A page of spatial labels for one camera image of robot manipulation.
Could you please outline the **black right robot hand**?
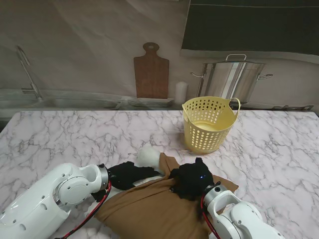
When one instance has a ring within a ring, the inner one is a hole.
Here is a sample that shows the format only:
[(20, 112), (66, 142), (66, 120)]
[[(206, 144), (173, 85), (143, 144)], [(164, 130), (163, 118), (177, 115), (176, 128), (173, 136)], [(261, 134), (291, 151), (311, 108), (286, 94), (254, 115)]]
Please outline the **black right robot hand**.
[(174, 179), (170, 191), (181, 199), (195, 201), (202, 196), (208, 186), (215, 185), (213, 176), (201, 157), (194, 163), (186, 163), (173, 169), (169, 179)]

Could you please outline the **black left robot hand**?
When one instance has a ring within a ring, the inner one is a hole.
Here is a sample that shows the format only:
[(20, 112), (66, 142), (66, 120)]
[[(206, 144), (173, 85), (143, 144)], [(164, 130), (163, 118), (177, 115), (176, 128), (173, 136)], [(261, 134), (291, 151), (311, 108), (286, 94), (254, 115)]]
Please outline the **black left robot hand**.
[(109, 168), (108, 173), (112, 186), (123, 191), (134, 188), (137, 181), (160, 175), (152, 167), (137, 167), (130, 161)]

